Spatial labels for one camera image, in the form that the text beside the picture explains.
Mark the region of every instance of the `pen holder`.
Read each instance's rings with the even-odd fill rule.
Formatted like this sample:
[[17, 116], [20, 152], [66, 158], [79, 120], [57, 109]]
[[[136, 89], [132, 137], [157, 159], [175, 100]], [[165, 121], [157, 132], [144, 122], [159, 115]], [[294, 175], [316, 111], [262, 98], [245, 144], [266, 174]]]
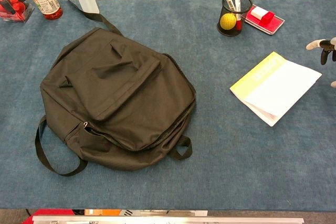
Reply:
[[252, 0], [240, 0], [240, 12], [231, 10], [226, 0], [222, 0], [222, 11], [217, 23], [218, 31], [234, 37], [240, 34], [248, 11], [252, 8]]

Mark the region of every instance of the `yellow ball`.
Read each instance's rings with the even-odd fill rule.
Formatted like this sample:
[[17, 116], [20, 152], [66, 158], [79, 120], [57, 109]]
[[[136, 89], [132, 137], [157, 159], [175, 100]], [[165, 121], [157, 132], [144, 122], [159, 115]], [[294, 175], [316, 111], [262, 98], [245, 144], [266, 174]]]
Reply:
[[226, 13], [221, 17], [221, 20], [219, 21], [220, 26], [224, 30], [231, 30], [236, 25], [236, 15], [232, 13]]

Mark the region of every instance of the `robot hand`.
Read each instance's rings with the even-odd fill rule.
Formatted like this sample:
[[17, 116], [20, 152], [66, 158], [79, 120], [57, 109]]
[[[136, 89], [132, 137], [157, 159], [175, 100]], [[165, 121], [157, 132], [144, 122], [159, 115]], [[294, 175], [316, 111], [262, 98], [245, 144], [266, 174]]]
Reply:
[[[324, 65], [327, 62], [328, 54], [332, 52], [332, 61], [336, 61], [336, 37], [331, 40], [319, 39], [314, 40], [306, 46], [307, 50], [311, 50], [317, 47], [323, 48], [321, 54], [321, 64]], [[331, 83], [331, 86], [336, 88], [336, 81]]]

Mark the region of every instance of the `yellow notebook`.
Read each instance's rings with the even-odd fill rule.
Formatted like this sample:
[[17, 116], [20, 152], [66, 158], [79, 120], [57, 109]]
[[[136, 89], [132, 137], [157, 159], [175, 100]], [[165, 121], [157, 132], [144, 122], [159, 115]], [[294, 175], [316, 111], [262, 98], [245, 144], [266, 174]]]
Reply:
[[273, 126], [321, 75], [272, 52], [230, 90], [262, 120]]

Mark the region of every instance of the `table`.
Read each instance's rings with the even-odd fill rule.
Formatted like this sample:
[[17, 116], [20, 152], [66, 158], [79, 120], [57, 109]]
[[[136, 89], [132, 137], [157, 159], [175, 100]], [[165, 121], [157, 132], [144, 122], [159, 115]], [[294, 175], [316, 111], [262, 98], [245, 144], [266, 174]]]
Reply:
[[[305, 46], [335, 36], [336, 0], [254, 0], [285, 24], [273, 36], [246, 25], [234, 38], [216, 29], [221, 1], [98, 1], [125, 36], [172, 55], [197, 91], [185, 132], [193, 155], [135, 172], [89, 163], [65, 178], [35, 153], [44, 115], [40, 82], [63, 46], [103, 24], [66, 1], [55, 21], [38, 10], [26, 24], [1, 21], [0, 208], [335, 211], [336, 64], [320, 65], [320, 51]], [[272, 51], [323, 75], [269, 127], [229, 87]], [[42, 143], [59, 172], [76, 167], [75, 155], [52, 132]]]

